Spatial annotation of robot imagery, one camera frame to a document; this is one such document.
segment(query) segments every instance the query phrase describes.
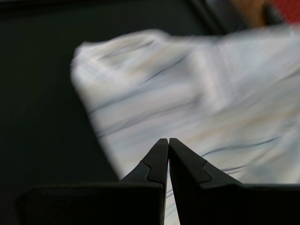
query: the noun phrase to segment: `black surface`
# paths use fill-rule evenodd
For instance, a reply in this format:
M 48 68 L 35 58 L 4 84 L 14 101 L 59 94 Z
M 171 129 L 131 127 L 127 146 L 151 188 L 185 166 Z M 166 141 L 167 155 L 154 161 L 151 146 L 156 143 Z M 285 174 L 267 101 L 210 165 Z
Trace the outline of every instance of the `black surface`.
M 69 66 L 83 41 L 153 28 L 210 33 L 183 0 L 1 10 L 0 224 L 16 224 L 13 200 L 32 185 L 117 180 L 70 83 Z
M 170 176 L 181 225 L 292 224 L 299 185 L 246 185 L 171 138 Z
M 40 187 L 17 202 L 21 225 L 162 225 L 165 187 L 155 182 Z
M 190 0 L 199 16 L 218 35 L 249 29 L 230 0 Z

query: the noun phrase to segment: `striped fabric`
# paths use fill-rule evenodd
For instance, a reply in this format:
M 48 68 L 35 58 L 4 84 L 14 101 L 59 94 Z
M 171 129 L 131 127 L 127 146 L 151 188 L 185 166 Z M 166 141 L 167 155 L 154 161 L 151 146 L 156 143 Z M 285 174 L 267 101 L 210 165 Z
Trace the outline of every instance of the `striped fabric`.
M 120 178 L 175 137 L 244 183 L 300 181 L 300 37 L 158 30 L 83 43 L 71 80 Z M 165 224 L 179 224 L 168 178 Z

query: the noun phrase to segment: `dark background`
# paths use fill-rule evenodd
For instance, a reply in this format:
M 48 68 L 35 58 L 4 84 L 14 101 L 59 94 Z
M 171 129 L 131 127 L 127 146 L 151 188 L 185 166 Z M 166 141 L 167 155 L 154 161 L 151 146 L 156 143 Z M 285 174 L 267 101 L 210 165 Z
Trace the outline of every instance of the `dark background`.
M 34 185 L 115 181 L 70 82 L 74 49 L 144 29 L 210 30 L 185 0 L 0 5 L 0 224 Z

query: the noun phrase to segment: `red object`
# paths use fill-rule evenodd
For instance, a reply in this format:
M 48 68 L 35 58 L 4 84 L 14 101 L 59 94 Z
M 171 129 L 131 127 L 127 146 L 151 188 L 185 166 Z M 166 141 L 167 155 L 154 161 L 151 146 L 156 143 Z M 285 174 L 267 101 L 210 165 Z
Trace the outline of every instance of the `red object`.
M 300 0 L 273 0 L 273 2 L 286 21 L 300 22 Z

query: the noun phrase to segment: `wrinkled fabric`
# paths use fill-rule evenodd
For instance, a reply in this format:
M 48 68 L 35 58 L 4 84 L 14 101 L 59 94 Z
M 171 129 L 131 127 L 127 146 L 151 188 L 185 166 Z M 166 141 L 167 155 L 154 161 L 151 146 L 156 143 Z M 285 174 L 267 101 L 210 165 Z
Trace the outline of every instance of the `wrinkled fabric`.
M 75 51 L 71 80 L 120 179 L 175 137 L 243 183 L 300 181 L 297 27 L 224 37 L 145 30 Z M 165 224 L 178 224 L 170 177 Z

